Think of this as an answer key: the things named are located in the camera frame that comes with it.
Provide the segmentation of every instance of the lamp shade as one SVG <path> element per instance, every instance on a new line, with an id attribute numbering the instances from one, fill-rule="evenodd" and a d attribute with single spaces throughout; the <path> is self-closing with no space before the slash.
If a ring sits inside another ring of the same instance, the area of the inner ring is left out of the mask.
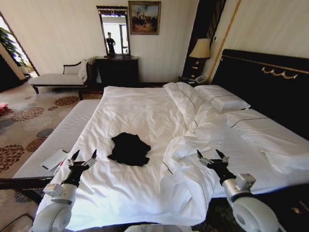
<path id="1" fill-rule="evenodd" d="M 209 50 L 210 43 L 211 43 L 210 39 L 198 39 L 193 51 L 189 56 L 194 58 L 211 57 Z"/>

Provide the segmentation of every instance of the black garment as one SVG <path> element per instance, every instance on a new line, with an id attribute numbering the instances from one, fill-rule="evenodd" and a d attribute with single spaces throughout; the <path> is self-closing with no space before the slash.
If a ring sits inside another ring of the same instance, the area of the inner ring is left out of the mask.
<path id="1" fill-rule="evenodd" d="M 149 158 L 145 155 L 151 147 L 140 140 L 138 135 L 123 132 L 113 137 L 112 140 L 115 147 L 112 154 L 108 156 L 111 160 L 130 166 L 143 166 L 148 163 Z"/>
<path id="2" fill-rule="evenodd" d="M 109 53 L 115 53 L 115 50 L 114 50 L 115 40 L 113 40 L 112 38 L 107 38 L 106 42 L 109 48 Z"/>

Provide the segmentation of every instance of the table lamp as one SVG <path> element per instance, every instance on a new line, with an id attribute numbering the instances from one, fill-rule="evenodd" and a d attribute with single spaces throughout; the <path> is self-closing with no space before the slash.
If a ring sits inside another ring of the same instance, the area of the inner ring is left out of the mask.
<path id="1" fill-rule="evenodd" d="M 210 43 L 210 39 L 198 39 L 193 51 L 189 56 L 193 58 L 210 58 Z"/>
<path id="2" fill-rule="evenodd" d="M 211 40 L 208 38 L 198 39 L 193 51 L 189 55 L 189 57 L 201 59 L 195 61 L 194 66 L 191 66 L 191 69 L 195 70 L 191 78 L 196 78 L 196 75 L 202 73 L 206 59 L 211 57 L 210 42 Z"/>

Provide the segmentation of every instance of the black wooden bed frame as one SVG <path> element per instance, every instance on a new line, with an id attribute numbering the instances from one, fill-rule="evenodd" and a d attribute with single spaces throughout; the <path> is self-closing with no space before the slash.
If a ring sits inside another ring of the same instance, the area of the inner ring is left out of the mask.
<path id="1" fill-rule="evenodd" d="M 225 49 L 211 84 L 309 140 L 309 59 Z"/>

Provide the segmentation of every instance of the picture frame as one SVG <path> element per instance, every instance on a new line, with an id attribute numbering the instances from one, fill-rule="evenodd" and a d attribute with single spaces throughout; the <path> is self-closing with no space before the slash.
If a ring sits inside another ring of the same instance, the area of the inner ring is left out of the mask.
<path id="1" fill-rule="evenodd" d="M 158 35 L 160 1 L 129 1 L 131 35 Z"/>

